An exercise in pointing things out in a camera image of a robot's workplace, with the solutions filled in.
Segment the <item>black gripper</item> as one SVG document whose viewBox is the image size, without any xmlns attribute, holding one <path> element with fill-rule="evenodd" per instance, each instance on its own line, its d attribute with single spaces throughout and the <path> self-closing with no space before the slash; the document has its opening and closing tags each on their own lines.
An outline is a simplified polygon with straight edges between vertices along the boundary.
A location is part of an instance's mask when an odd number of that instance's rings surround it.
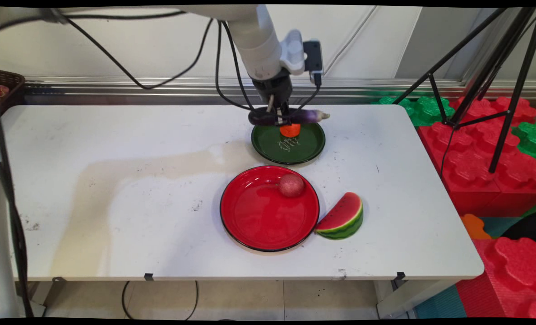
<svg viewBox="0 0 536 325">
<path fill-rule="evenodd" d="M 289 99 L 293 91 L 291 84 L 290 72 L 280 70 L 278 74 L 270 79 L 257 80 L 252 79 L 252 83 L 258 91 L 260 98 L 264 103 L 272 103 L 272 109 L 276 113 L 275 126 L 291 125 L 290 114 L 292 109 L 289 108 Z"/>
</svg>

